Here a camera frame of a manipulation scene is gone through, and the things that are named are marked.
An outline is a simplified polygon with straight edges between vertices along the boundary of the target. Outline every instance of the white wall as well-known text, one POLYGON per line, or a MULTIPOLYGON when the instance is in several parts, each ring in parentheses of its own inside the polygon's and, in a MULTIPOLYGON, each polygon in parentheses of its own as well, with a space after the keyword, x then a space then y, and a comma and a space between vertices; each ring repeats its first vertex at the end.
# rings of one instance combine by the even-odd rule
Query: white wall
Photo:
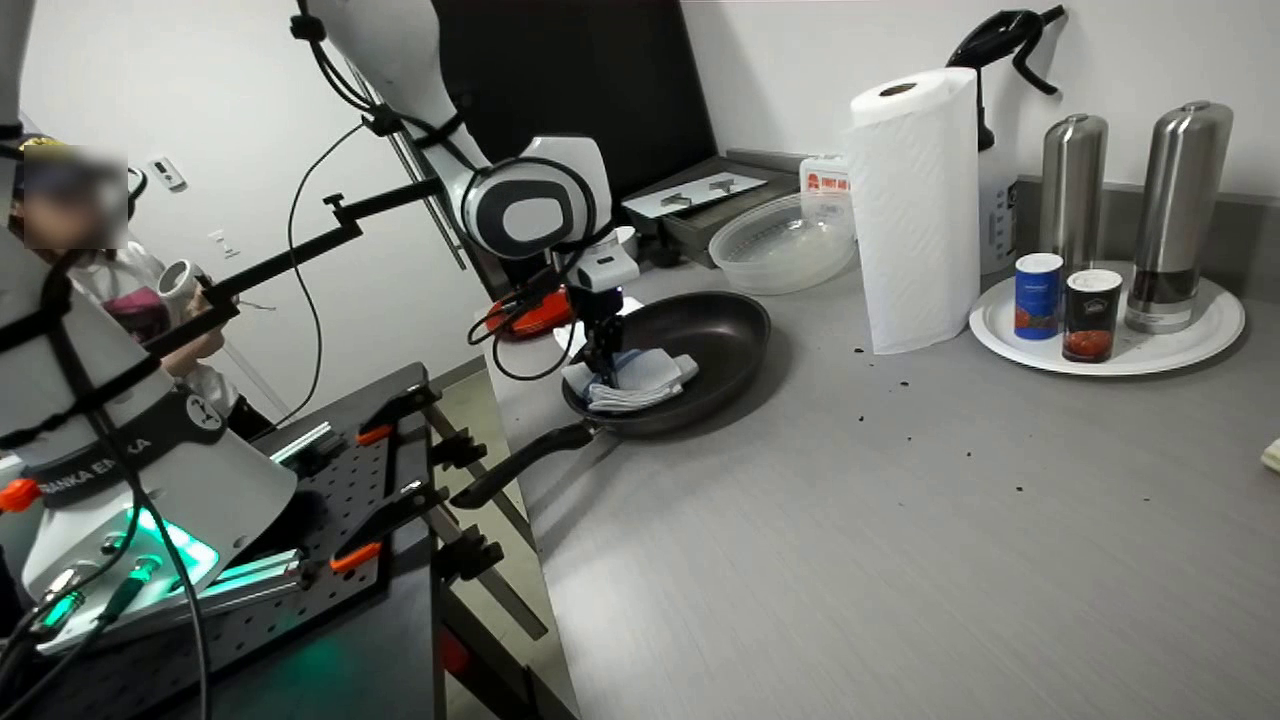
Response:
MULTIPOLYGON (((72 134, 89 155, 143 164, 170 155, 187 191, 153 181, 127 227, 156 254, 193 254, 211 277, 284 248, 299 172, 355 115, 287 34, 291 0, 39 0, 25 75, 33 127, 72 134)), ((297 240, 330 227, 318 197, 346 200, 404 183, 389 140, 358 132, 309 183, 297 240)), ((363 222, 366 235, 304 265, 328 333, 318 402, 407 359, 448 373, 470 354, 468 319, 484 288, 459 272, 425 209, 363 222)), ((312 319, 297 281, 246 296, 218 353, 227 375, 266 413, 291 409, 312 375, 312 319)))
MULTIPOLYGON (((995 0, 683 0, 723 148, 840 153, 848 99, 938 69, 995 0)), ((1068 23, 1030 63, 1063 87, 1037 94, 1008 63, 986 70, 986 120, 1017 172, 1039 174, 1044 127, 1095 112, 1106 183, 1138 183, 1158 112, 1185 99, 1234 106, 1225 189, 1280 197, 1277 0, 1063 0, 1068 23)))

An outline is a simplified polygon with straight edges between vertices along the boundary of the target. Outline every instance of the gray countertop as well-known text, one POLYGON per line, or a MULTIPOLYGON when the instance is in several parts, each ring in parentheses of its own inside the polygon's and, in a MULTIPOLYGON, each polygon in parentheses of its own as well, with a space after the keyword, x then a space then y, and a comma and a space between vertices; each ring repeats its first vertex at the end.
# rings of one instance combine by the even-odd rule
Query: gray countertop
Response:
MULTIPOLYGON (((734 425, 521 476, 580 714, 1280 714, 1280 301, 1154 378, 871 354, 856 272, 764 303, 734 425)), ((570 420, 491 382, 515 446, 570 420)))

